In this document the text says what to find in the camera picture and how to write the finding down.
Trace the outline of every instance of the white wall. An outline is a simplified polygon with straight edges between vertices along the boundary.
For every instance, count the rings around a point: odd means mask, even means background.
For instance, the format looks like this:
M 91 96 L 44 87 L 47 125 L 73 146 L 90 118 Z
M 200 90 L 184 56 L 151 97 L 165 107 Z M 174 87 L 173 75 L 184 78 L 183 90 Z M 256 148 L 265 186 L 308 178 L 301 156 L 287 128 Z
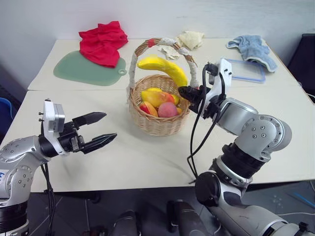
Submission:
M 112 20 L 129 38 L 259 34 L 288 63 L 301 34 L 315 31 L 315 0 L 1 0 L 0 63 L 26 88 L 55 39 Z

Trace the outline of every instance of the wicker basket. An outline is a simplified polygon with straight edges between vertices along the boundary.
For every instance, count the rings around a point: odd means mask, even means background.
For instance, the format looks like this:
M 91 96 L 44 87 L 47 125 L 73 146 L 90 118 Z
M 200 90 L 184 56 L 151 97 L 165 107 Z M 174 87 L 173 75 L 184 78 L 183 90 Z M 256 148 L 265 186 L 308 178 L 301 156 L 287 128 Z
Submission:
M 134 123 L 146 133 L 156 136 L 167 136 L 177 133 L 183 127 L 187 115 L 189 114 L 189 102 L 179 95 L 177 85 L 169 76 L 150 75 L 140 79 L 137 83 L 134 82 L 134 72 L 138 57 L 149 47 L 152 47 L 154 45 L 171 46 L 175 48 L 180 54 L 185 56 L 186 60 L 189 62 L 189 67 L 191 70 L 192 78 L 190 85 L 192 84 L 192 82 L 196 83 L 195 79 L 196 65 L 193 58 L 189 55 L 189 52 L 186 49 L 181 48 L 180 45 L 177 44 L 172 39 L 167 38 L 149 39 L 142 43 L 135 50 L 129 70 L 130 84 L 129 87 L 127 88 L 127 91 L 130 92 L 129 110 L 131 117 Z M 141 91 L 144 91 L 152 87 L 160 88 L 164 92 L 168 92 L 170 94 L 175 94 L 179 96 L 180 102 L 178 107 L 180 107 L 183 110 L 183 112 L 180 115 L 171 118 L 158 118 L 140 110 L 139 104 L 142 102 Z

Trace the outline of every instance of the banana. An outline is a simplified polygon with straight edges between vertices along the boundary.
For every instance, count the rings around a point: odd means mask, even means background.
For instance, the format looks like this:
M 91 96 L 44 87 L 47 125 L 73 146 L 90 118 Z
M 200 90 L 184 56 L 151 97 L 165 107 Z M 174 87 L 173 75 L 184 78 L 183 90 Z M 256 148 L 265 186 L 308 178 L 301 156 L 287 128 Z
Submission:
M 144 70 L 163 71 L 171 77 L 178 87 L 187 86 L 187 77 L 177 64 L 159 57 L 146 57 L 140 60 L 137 66 Z

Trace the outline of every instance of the green cutting board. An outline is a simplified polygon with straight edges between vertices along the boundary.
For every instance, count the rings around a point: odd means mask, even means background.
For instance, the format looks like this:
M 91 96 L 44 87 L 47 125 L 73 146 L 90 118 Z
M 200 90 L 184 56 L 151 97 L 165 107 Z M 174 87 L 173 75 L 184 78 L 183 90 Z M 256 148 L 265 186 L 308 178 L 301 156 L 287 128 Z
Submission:
M 54 75 L 65 80 L 110 86 L 127 71 L 126 62 L 119 58 L 115 68 L 104 67 L 87 60 L 79 51 L 65 55 L 55 66 Z

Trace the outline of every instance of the table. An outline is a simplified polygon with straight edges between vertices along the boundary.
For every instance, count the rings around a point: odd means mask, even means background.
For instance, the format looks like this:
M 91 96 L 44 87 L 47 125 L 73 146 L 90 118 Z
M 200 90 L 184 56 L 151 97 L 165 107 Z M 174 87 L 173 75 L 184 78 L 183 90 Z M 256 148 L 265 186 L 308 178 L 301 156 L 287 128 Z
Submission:
M 203 65 L 208 61 L 215 63 L 221 58 L 242 60 L 241 54 L 237 49 L 227 49 L 226 44 L 232 38 L 207 38 L 204 39 L 203 46 L 195 51 L 192 51 L 192 55 L 198 65 L 197 79 L 201 84 L 201 72 Z M 144 41 L 144 39 L 130 39 L 129 42 L 119 49 L 119 53 L 123 59 L 126 61 L 126 69 L 129 70 L 131 56 L 134 50 Z M 74 82 L 69 80 L 60 79 L 53 75 L 53 70 L 56 64 L 68 53 L 72 51 L 79 50 L 79 40 L 57 40 L 52 51 L 50 52 L 47 60 L 45 61 L 43 67 L 41 68 L 38 75 L 31 82 L 28 90 L 115 90 L 115 89 L 126 89 L 129 84 L 128 74 L 122 76 L 119 81 L 111 86 L 96 86 L 84 84 L 81 82 Z M 148 49 L 144 55 L 140 58 L 146 57 L 148 55 L 158 55 L 164 57 L 164 55 L 158 51 L 158 47 L 152 47 Z M 270 57 L 278 65 L 278 70 L 276 73 L 266 72 L 266 82 L 264 84 L 249 83 L 246 81 L 233 81 L 233 87 L 278 87 L 282 86 L 298 86 L 297 81 L 290 74 L 288 69 L 283 65 L 279 58 L 270 52 Z M 175 61 L 189 77 L 189 67 L 186 63 L 184 57 L 180 57 Z M 159 71 L 147 71 L 136 69 L 136 79 L 141 79 L 144 76 L 152 74 L 161 74 Z
M 298 86 L 231 88 L 228 96 L 254 106 L 261 114 L 287 122 L 293 133 L 290 145 L 272 154 L 272 159 L 254 175 L 254 183 L 298 181 L 315 178 L 314 123 L 312 103 Z M 2 146 L 16 138 L 39 134 L 38 111 L 43 100 L 61 103 L 66 121 L 93 111 L 108 115 L 98 123 L 82 126 L 86 142 L 105 133 L 117 132 L 114 141 L 90 154 L 56 156 L 49 163 L 51 184 L 56 192 L 189 186 L 192 173 L 186 162 L 195 114 L 176 135 L 153 137 L 143 133 L 130 118 L 125 90 L 28 91 Z M 202 140 L 211 121 L 197 126 L 195 146 Z M 224 144 L 235 136 L 215 127 L 196 155 L 198 172 L 207 170 L 212 159 L 222 154 Z M 46 189 L 44 176 L 35 172 L 32 192 Z

